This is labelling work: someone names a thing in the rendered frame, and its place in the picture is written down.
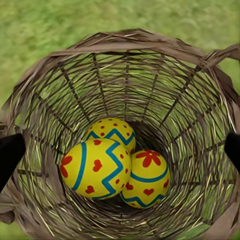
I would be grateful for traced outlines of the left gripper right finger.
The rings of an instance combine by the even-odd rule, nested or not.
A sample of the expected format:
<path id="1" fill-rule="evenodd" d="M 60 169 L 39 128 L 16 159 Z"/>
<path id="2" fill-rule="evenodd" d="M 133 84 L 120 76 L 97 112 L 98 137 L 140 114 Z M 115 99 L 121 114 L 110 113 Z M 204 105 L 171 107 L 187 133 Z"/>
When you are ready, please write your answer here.
<path id="1" fill-rule="evenodd" d="M 240 173 L 240 134 L 229 133 L 223 150 Z"/>

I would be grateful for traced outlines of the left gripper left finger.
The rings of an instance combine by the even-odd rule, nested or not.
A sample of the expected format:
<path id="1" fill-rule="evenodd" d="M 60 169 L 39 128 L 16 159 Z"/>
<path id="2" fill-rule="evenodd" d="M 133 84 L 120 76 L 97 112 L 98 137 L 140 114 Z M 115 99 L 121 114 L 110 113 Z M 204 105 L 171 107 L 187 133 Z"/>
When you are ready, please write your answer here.
<path id="1" fill-rule="evenodd" d="M 0 193 L 27 151 L 21 133 L 0 138 Z"/>

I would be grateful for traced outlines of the wicker basket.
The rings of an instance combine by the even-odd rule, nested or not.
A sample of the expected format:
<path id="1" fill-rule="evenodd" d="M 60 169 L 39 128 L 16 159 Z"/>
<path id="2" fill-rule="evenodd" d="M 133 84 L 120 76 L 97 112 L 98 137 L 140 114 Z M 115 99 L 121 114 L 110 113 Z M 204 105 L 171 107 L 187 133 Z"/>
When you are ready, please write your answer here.
<path id="1" fill-rule="evenodd" d="M 89 34 L 92 34 L 92 36 L 83 40 Z M 207 55 L 200 48 L 186 44 L 179 38 L 166 37 L 157 31 L 139 27 L 119 30 L 116 32 L 97 32 L 96 34 L 89 34 L 68 48 L 49 53 L 34 63 L 32 66 L 30 66 L 28 69 L 26 69 L 20 79 L 17 81 L 16 85 L 13 87 L 11 96 L 0 108 L 0 139 L 21 133 L 26 147 L 26 152 L 22 157 L 21 169 L 18 169 L 20 164 L 19 163 L 10 179 L 6 183 L 5 187 L 3 188 L 2 192 L 0 193 L 0 222 L 8 225 L 14 222 L 23 230 L 26 235 L 31 238 L 31 240 L 174 240 L 180 234 L 184 232 L 188 233 L 189 230 L 192 230 L 204 224 L 207 224 L 210 227 L 206 230 L 204 229 L 201 233 L 187 240 L 230 240 L 240 230 L 240 173 L 228 156 L 225 161 L 225 156 L 227 155 L 225 152 L 223 152 L 221 159 L 222 148 L 219 152 L 219 146 L 222 147 L 225 145 L 226 138 L 229 133 L 240 135 L 240 95 L 234 89 L 232 78 L 224 72 L 218 63 L 226 57 L 240 61 L 240 43 L 234 43 L 225 49 L 212 49 Z M 126 50 L 126 52 L 115 52 L 121 50 Z M 130 51 L 139 51 L 142 53 Z M 154 51 L 156 53 L 148 53 L 144 51 Z M 76 60 L 81 55 L 88 53 L 91 54 L 85 58 Z M 161 56 L 154 54 L 161 54 Z M 97 63 L 101 60 L 113 57 L 109 56 L 96 60 L 97 55 L 118 55 L 122 57 L 115 58 L 107 62 Z M 151 55 L 159 59 L 146 58 L 140 55 Z M 141 58 L 133 58 L 130 56 L 138 56 Z M 166 56 L 175 59 L 177 62 L 170 60 Z M 90 60 L 91 62 L 89 61 L 80 64 L 87 58 L 91 57 L 93 58 L 93 61 Z M 115 62 L 117 60 L 124 61 Z M 173 63 L 176 67 L 167 64 L 164 60 Z M 192 67 L 189 67 L 179 60 L 194 64 L 196 65 L 196 68 L 194 69 Z M 130 61 L 137 61 L 139 63 L 132 63 Z M 146 61 L 155 63 L 148 63 Z M 77 63 L 69 68 L 64 69 L 66 65 L 74 62 Z M 82 67 L 88 64 L 92 65 L 68 73 L 71 69 Z M 109 66 L 103 66 L 106 64 L 109 64 Z M 185 67 L 189 71 L 181 69 L 176 64 Z M 115 65 L 126 65 L 126 67 L 112 67 Z M 135 65 L 139 68 L 129 68 L 129 65 Z M 168 67 L 173 72 L 163 68 L 162 65 Z M 150 66 L 155 69 L 150 69 L 144 66 Z M 181 70 L 187 76 L 181 75 L 174 68 Z M 91 69 L 89 72 L 82 74 L 84 71 L 89 69 Z M 115 69 L 123 71 L 99 71 L 103 69 Z M 47 74 L 52 70 L 53 72 L 47 76 Z M 129 70 L 146 70 L 151 73 L 145 74 L 153 75 L 155 77 L 152 77 L 154 78 L 152 79 L 150 77 L 139 75 L 143 73 L 132 73 L 129 72 Z M 62 74 L 59 73 L 60 75 L 58 74 L 58 77 L 56 76 L 55 79 L 49 82 L 52 76 L 58 71 L 62 72 Z M 161 73 L 160 71 L 169 73 L 171 76 Z M 210 84 L 204 80 L 197 72 L 204 73 Z M 74 73 L 78 74 L 74 77 L 69 78 L 68 75 Z M 93 74 L 91 74 L 89 77 L 84 78 L 89 73 Z M 100 77 L 100 73 L 112 74 L 102 75 Z M 216 90 L 206 73 L 215 82 L 220 93 Z M 139 76 L 134 76 L 131 74 L 136 74 Z M 177 80 L 183 85 L 183 88 L 169 79 L 169 82 L 174 83 L 177 87 L 180 88 L 178 89 L 170 85 L 170 87 L 174 88 L 178 92 L 169 89 L 166 86 L 167 84 L 160 82 L 157 79 L 161 78 L 158 77 L 158 75 L 164 76 L 167 79 L 172 78 Z M 82 77 L 74 82 L 71 82 L 79 76 Z M 95 77 L 86 82 L 92 76 Z M 109 76 L 112 77 L 105 79 Z M 185 81 L 180 80 L 175 76 L 181 77 L 186 81 L 186 83 L 183 83 Z M 203 84 L 205 85 L 201 84 L 200 81 L 197 81 L 194 76 L 202 80 Z M 39 83 L 34 85 L 41 77 L 42 79 L 39 81 Z M 58 80 L 59 78 L 62 79 L 63 77 L 65 77 L 65 79 L 60 87 L 53 93 L 52 90 L 52 94 L 50 93 L 50 95 L 45 100 L 43 100 L 42 97 L 47 90 L 41 97 L 39 96 L 45 87 L 48 86 L 49 88 L 54 81 Z M 148 84 L 132 83 L 137 81 L 129 78 L 135 78 Z M 151 79 L 153 80 L 153 83 L 142 78 Z M 73 87 L 73 84 L 83 79 L 85 80 L 79 83 L 77 86 Z M 40 84 L 45 80 L 46 82 L 44 85 L 38 92 L 36 92 Z M 201 86 L 203 92 L 196 87 L 193 80 Z M 94 81 L 98 82 L 82 88 L 86 84 Z M 156 82 L 163 84 L 165 87 L 157 85 Z M 206 84 L 216 92 L 217 96 L 208 89 Z M 86 89 L 92 86 L 94 87 L 90 90 L 85 91 L 85 94 L 78 97 L 78 94 L 82 92 L 77 94 L 76 91 L 78 90 L 75 89 L 81 85 L 83 86 L 78 90 Z M 142 85 L 150 87 L 151 90 L 142 87 Z M 194 92 L 190 85 L 196 88 L 200 97 Z M 64 90 L 60 92 L 60 98 L 58 97 L 57 100 L 49 106 L 49 102 L 55 98 L 53 98 L 53 96 L 63 87 L 65 87 L 64 90 L 69 87 L 71 90 L 69 89 L 70 91 L 68 90 L 68 92 L 62 97 L 60 96 Z M 150 94 L 150 97 L 148 97 L 148 95 L 141 94 L 145 92 L 135 89 L 136 87 L 147 91 L 146 93 Z M 104 88 L 124 89 L 116 91 L 113 89 L 103 90 Z M 128 88 L 138 91 L 133 91 Z M 100 89 L 100 92 L 92 94 L 97 89 Z M 160 91 L 163 94 L 168 94 L 172 98 L 167 97 L 165 94 L 162 95 L 160 93 L 157 93 L 154 89 Z M 196 99 L 194 99 L 188 93 L 187 89 L 194 94 Z M 205 90 L 210 94 L 212 99 L 206 94 Z M 204 101 L 199 91 L 205 95 L 209 105 Z M 69 95 L 70 97 L 68 96 L 68 98 L 63 103 L 61 103 L 64 97 L 70 92 L 73 92 L 73 95 L 70 94 L 71 96 Z M 134 92 L 137 94 L 128 92 Z M 18 99 L 13 105 L 13 100 L 16 98 L 18 93 Z M 190 101 L 186 95 L 183 95 L 183 93 L 186 93 L 190 98 L 199 104 L 203 114 L 197 108 L 195 103 Z M 152 98 L 153 94 L 159 95 L 162 98 L 164 97 L 171 99 L 174 101 L 174 103 L 173 105 L 169 105 L 156 100 Z M 133 95 L 145 97 L 136 97 Z M 71 105 L 67 107 L 70 101 L 74 98 L 73 96 L 75 97 L 76 101 L 73 101 Z M 189 102 L 190 105 L 183 100 L 182 96 Z M 51 97 L 52 99 L 47 102 Z M 70 98 L 71 100 L 68 101 L 67 104 L 66 101 Z M 31 103 L 28 108 L 30 99 Z M 36 99 L 39 99 L 39 101 L 36 102 L 36 105 L 33 108 L 33 103 Z M 156 103 L 151 99 L 168 105 L 170 108 Z M 56 111 L 56 109 L 61 105 L 59 103 L 59 105 L 54 110 L 52 110 L 54 105 L 59 100 L 61 100 L 60 103 L 63 105 Z M 206 111 L 202 106 L 200 100 L 203 101 L 206 107 Z M 38 103 L 38 111 L 35 114 Z M 123 103 L 125 105 L 117 105 L 120 103 Z M 159 108 L 155 108 L 150 103 L 158 106 Z M 179 107 L 177 103 L 179 106 L 181 106 Z M 222 110 L 221 103 L 225 107 L 227 116 Z M 66 104 L 67 106 L 60 113 Z M 163 110 L 167 114 L 164 118 L 160 118 L 156 115 L 158 113 L 152 111 L 155 109 L 149 107 L 149 105 L 153 106 L 155 109 L 158 108 L 163 110 L 161 108 L 163 107 L 169 109 L 169 111 L 166 112 Z M 175 108 L 176 105 L 181 110 L 183 109 L 182 111 L 186 116 L 184 116 Z M 6 110 L 9 106 L 10 109 L 8 115 L 6 116 Z M 43 118 L 44 107 L 46 108 L 46 112 L 45 117 Z M 141 107 L 145 110 L 142 111 L 134 107 Z M 190 113 L 191 117 L 186 113 L 183 107 Z M 216 107 L 217 110 L 219 109 L 222 115 L 222 119 L 219 116 L 219 112 L 216 111 Z M 71 117 L 66 121 L 66 123 L 66 118 L 70 116 L 69 113 L 74 108 L 75 110 L 70 114 Z M 134 108 L 139 111 L 133 111 L 130 108 Z M 187 123 L 179 115 L 186 129 L 184 129 L 176 114 L 183 130 L 181 129 L 173 112 L 174 108 L 177 110 L 178 114 L 180 113 L 186 119 Z M 195 116 L 190 112 L 188 108 L 193 111 Z M 76 112 L 78 109 L 81 109 L 82 112 L 78 114 L 76 118 L 71 120 L 71 118 L 74 116 L 74 112 Z M 155 111 L 160 112 L 158 109 Z M 28 110 L 29 115 L 26 118 Z M 20 116 L 22 111 L 23 115 L 21 124 L 18 126 L 15 124 L 15 121 Z M 116 113 L 109 114 L 108 112 L 111 111 L 116 111 Z M 153 117 L 148 115 L 147 111 L 151 111 L 160 120 L 163 120 L 160 122 L 160 120 L 155 118 L 151 113 L 150 114 Z M 213 117 L 212 111 L 219 120 L 220 125 L 222 125 L 223 129 L 225 129 L 225 140 L 223 141 L 220 139 L 215 129 L 214 123 L 212 123 L 209 118 L 210 114 L 213 122 L 215 122 L 215 124 L 218 126 Z M 171 112 L 173 113 L 176 121 L 170 116 Z M 104 113 L 106 113 L 106 115 L 98 117 Z M 173 129 L 171 129 L 166 122 L 168 115 L 171 117 L 172 121 L 178 125 L 177 127 L 176 124 L 173 123 L 180 133 L 179 135 L 177 134 L 177 137 L 173 136 L 171 132 Z M 53 116 L 55 117 L 52 122 L 53 126 L 50 124 L 50 129 L 48 132 L 48 124 Z M 155 118 L 160 124 L 153 122 L 148 116 Z M 188 116 L 194 122 L 191 122 Z M 196 118 L 196 120 L 193 116 Z M 65 183 L 60 171 L 60 162 L 58 164 L 59 154 L 62 154 L 62 157 L 64 157 L 68 150 L 71 150 L 75 145 L 80 144 L 80 142 L 85 141 L 87 134 L 87 130 L 85 129 L 96 121 L 104 118 L 121 119 L 131 125 L 132 128 L 137 130 L 137 132 L 142 136 L 138 137 L 144 143 L 136 139 L 136 150 L 134 153 L 142 150 L 152 150 L 161 154 L 161 156 L 163 156 L 163 158 L 166 160 L 171 174 L 170 185 L 165 197 L 155 206 L 147 208 L 132 207 L 120 197 L 120 194 L 117 194 L 114 197 L 105 200 L 91 199 L 76 193 Z M 207 119 L 210 126 L 211 139 L 208 135 L 205 118 Z M 28 124 L 24 130 L 23 127 L 27 120 Z M 52 132 L 58 121 L 60 123 L 57 125 L 57 128 L 53 134 L 55 137 L 52 145 L 50 143 L 51 139 L 53 138 Z M 225 121 L 229 128 L 226 127 Z M 184 122 L 188 125 L 187 127 Z M 197 132 L 196 125 L 199 129 L 200 135 Z M 202 127 L 202 132 L 200 130 L 200 125 Z M 42 139 L 45 128 L 45 135 Z M 212 128 L 215 133 L 216 144 L 214 142 Z M 218 128 L 221 131 L 221 128 L 219 126 Z M 220 139 L 219 143 L 217 141 L 216 135 Z M 206 147 L 205 136 L 207 138 L 209 148 Z M 31 145 L 29 145 L 30 138 Z M 150 142 L 152 139 L 155 140 L 159 150 Z M 181 144 L 179 143 L 179 139 L 181 140 Z M 181 146 L 183 144 L 182 140 L 186 152 L 184 152 L 183 147 Z M 39 142 L 39 149 L 37 142 Z M 61 147 L 63 142 L 64 146 L 62 152 Z M 180 146 L 182 148 L 183 158 L 181 158 Z M 39 162 L 39 150 L 41 153 L 40 172 L 36 172 L 32 158 L 33 150 L 36 161 L 36 149 Z M 219 157 L 218 162 L 217 155 Z M 30 166 L 30 159 L 32 159 L 34 171 L 31 171 L 32 169 Z M 226 163 L 224 170 L 222 170 L 224 161 Z M 183 168 L 180 173 L 182 162 Z M 227 178 L 225 179 L 229 162 L 230 168 L 227 173 Z M 219 163 L 220 169 L 218 172 Z M 25 170 L 22 170 L 23 165 Z M 202 166 L 204 169 L 203 175 Z M 232 179 L 230 179 L 231 173 Z M 20 187 L 18 174 L 20 174 L 22 188 Z M 27 188 L 29 191 L 25 187 L 26 183 L 24 182 L 22 175 L 26 175 L 28 184 Z M 35 181 L 33 180 L 33 176 L 35 176 Z M 39 177 L 42 189 L 38 185 L 37 177 Z M 197 182 L 197 178 L 199 179 L 199 182 Z M 31 193 L 30 184 L 33 188 L 33 194 Z M 36 186 L 37 191 L 35 190 L 34 185 Z M 211 192 L 212 185 L 215 185 L 215 187 Z M 227 199 L 224 201 L 226 192 L 229 190 L 231 185 L 233 185 L 232 190 L 229 193 Z M 31 200 L 26 195 L 24 187 L 28 192 Z M 47 187 L 53 193 L 55 200 L 47 191 Z M 184 207 L 184 205 L 189 201 L 189 199 L 198 190 L 198 188 L 200 191 L 198 191 L 197 195 L 191 199 L 191 201 Z M 208 197 L 206 198 L 206 194 L 209 188 L 210 191 Z M 38 195 L 41 204 L 37 200 L 35 193 Z M 43 202 L 40 193 L 43 195 L 45 203 Z M 207 211 L 207 209 L 204 209 L 204 212 L 201 215 L 203 206 L 205 203 L 207 203 L 208 199 L 213 194 L 214 196 L 212 202 L 207 207 L 207 209 L 210 207 L 207 218 L 203 218 L 203 215 Z M 214 200 L 215 202 L 212 209 L 211 218 L 208 220 Z M 121 206 L 113 205 L 107 203 L 106 201 L 116 203 Z M 224 212 L 220 216 L 224 204 L 223 202 L 225 203 Z M 195 206 L 195 211 L 192 213 L 192 210 Z M 153 234 L 143 236 L 143 234 L 149 232 L 152 232 Z M 59 236 L 60 239 L 55 237 L 54 234 Z M 131 236 L 131 238 L 122 238 L 128 236 Z M 132 239 L 135 237 L 140 238 Z"/>

